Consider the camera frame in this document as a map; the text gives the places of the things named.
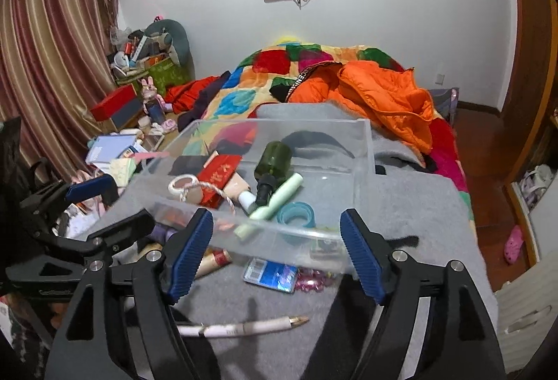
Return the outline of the red clothing pile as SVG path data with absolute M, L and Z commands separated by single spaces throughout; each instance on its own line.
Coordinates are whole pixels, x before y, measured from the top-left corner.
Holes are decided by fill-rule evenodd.
M 193 109 L 202 90 L 218 80 L 218 76 L 205 77 L 202 80 L 191 80 L 182 85 L 168 87 L 164 100 L 171 106 L 173 113 L 185 113 Z

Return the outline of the pink croc shoe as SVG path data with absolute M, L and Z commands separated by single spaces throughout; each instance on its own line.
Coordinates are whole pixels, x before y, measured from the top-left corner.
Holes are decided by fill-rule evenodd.
M 511 229 L 503 249 L 504 259 L 509 265 L 514 265 L 518 260 L 521 255 L 523 244 L 523 232 L 519 225 L 515 225 L 514 228 Z

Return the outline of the dark green spray bottle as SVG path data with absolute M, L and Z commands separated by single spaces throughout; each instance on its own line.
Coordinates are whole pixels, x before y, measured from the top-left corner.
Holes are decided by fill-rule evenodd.
M 286 180 L 291 158 L 292 150 L 283 142 L 273 141 L 266 145 L 254 172 L 257 206 L 267 205 L 271 195 Z

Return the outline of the light green tube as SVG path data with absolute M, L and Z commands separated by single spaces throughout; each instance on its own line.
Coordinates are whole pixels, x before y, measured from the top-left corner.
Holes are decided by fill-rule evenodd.
M 296 195 L 303 183 L 304 178 L 301 174 L 292 174 L 287 181 L 277 188 L 267 205 L 259 206 L 251 212 L 249 220 L 270 220 Z M 252 223 L 245 223 L 235 228 L 234 235 L 241 241 L 244 241 L 247 240 L 255 231 L 256 227 L 252 225 Z

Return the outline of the blue card box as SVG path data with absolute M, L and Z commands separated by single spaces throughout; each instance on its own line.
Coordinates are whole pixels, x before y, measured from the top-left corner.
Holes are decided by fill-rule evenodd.
M 246 265 L 242 279 L 247 284 L 291 294 L 297 276 L 298 268 L 294 266 L 252 258 Z

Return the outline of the wooden door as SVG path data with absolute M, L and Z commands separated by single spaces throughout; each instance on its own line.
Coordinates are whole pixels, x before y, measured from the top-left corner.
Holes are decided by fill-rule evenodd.
M 518 150 L 506 181 L 542 162 L 538 145 L 549 122 L 557 79 L 556 0 L 516 0 L 516 41 L 502 117 Z

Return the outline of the white gauze bandage roll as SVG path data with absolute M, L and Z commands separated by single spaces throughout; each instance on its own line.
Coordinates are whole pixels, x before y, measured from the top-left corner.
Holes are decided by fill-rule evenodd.
M 171 180 L 167 187 L 168 193 L 180 201 L 201 204 L 203 200 L 202 186 L 199 179 L 190 174 L 183 174 Z

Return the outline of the white pen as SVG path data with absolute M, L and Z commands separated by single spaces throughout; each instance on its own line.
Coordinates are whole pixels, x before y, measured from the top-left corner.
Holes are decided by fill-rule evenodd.
M 212 325 L 178 325 L 183 337 L 234 338 L 282 333 L 309 323 L 307 316 L 280 317 L 271 320 Z

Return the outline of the colourful patchwork quilt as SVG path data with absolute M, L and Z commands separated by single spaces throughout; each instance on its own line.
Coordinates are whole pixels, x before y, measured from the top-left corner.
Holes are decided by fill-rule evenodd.
M 285 43 L 259 49 L 244 59 L 225 84 L 214 96 L 205 110 L 205 120 L 246 119 L 256 115 L 265 105 L 275 109 L 294 109 L 300 104 L 313 116 L 319 104 L 340 110 L 341 114 L 363 118 L 370 122 L 375 144 L 376 161 L 389 168 L 423 172 L 441 176 L 458 190 L 465 207 L 472 207 L 471 197 L 461 167 L 454 129 L 435 109 L 435 118 L 430 123 L 432 150 L 428 154 L 418 152 L 369 119 L 355 116 L 340 109 L 332 102 L 288 103 L 287 94 L 307 69 L 324 62 L 346 64 L 348 61 L 374 61 L 382 68 L 404 71 L 405 68 L 387 53 L 374 47 L 357 45 L 333 47 L 317 44 Z

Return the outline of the beige tube red cap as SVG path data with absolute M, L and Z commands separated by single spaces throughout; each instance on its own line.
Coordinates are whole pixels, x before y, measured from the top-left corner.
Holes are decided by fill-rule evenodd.
M 230 265 L 231 262 L 231 255 L 224 249 L 217 249 L 216 251 L 209 252 L 203 256 L 202 261 L 199 263 L 195 278 L 199 279 L 207 276 L 208 274 Z

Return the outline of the teal tape roll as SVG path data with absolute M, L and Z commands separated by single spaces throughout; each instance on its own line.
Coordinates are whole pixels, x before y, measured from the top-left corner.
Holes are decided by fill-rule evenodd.
M 282 225 L 303 229 L 316 227 L 313 208 L 302 201 L 293 201 L 284 205 L 277 213 L 276 221 Z

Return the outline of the purple black spray bottle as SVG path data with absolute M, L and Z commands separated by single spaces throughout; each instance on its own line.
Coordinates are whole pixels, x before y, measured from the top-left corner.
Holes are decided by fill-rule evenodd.
M 166 242 L 177 232 L 178 231 L 173 227 L 161 223 L 156 223 L 151 233 L 148 235 L 148 239 L 160 244 L 161 246 L 164 246 L 166 245 Z

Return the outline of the clear plastic storage bin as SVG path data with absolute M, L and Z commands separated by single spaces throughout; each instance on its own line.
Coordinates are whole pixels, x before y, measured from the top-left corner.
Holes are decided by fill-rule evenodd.
M 369 215 L 374 167 L 364 120 L 198 121 L 133 178 L 117 207 L 173 226 L 207 207 L 218 248 L 349 273 L 340 216 Z

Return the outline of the red tea packet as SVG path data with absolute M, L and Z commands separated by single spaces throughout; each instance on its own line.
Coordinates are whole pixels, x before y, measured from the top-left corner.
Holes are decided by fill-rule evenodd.
M 235 175 L 242 157 L 236 154 L 219 154 L 214 152 L 197 175 L 199 182 L 211 184 L 211 188 L 202 187 L 201 206 L 217 209 L 225 198 L 230 198 L 225 187 Z

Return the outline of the green gift box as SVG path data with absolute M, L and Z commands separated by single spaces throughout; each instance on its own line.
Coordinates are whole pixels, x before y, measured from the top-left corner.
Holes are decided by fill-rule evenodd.
M 146 72 L 152 77 L 153 84 L 161 96 L 165 96 L 169 88 L 186 84 L 191 80 L 187 69 L 175 64 L 170 58 L 158 61 Z

